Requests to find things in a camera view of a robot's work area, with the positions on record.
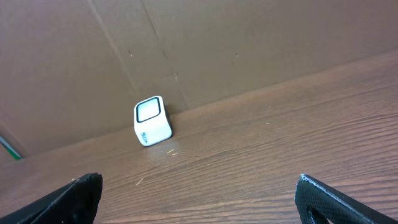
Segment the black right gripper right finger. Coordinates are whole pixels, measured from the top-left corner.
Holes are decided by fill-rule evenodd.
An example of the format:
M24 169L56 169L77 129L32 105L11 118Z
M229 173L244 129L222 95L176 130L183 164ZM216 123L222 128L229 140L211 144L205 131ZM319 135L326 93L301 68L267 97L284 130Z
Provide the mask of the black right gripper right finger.
M306 224L397 224L397 220L307 174L300 175L294 200L301 222Z

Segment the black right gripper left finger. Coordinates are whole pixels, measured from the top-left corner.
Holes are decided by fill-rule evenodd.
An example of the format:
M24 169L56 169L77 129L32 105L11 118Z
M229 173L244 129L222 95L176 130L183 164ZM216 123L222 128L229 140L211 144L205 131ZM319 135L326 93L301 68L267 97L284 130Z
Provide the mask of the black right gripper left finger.
M93 224L103 189L89 173L1 218L1 224Z

